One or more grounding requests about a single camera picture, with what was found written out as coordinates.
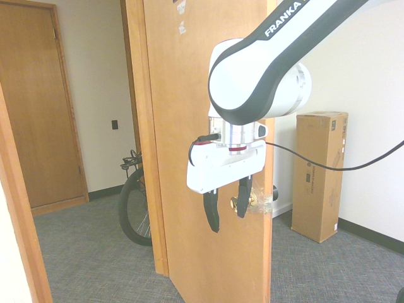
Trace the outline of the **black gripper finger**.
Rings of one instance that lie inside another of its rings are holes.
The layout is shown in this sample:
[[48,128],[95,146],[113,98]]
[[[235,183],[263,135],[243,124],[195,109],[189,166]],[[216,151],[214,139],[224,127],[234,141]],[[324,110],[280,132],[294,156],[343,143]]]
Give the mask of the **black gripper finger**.
[[218,189],[203,194],[203,205],[210,228],[215,233],[220,230],[220,217],[218,214]]
[[251,175],[239,180],[239,193],[237,197],[237,216],[240,218],[245,217],[247,207],[249,205],[252,183],[253,183],[253,177]]

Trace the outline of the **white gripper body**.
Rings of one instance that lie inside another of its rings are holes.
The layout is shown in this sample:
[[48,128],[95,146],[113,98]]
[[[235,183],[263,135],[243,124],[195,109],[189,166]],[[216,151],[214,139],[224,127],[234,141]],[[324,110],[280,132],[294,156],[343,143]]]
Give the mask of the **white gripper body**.
[[197,193],[207,193],[262,171],[265,158],[263,140],[254,141],[242,153],[235,154],[216,143],[195,145],[187,165],[187,186]]

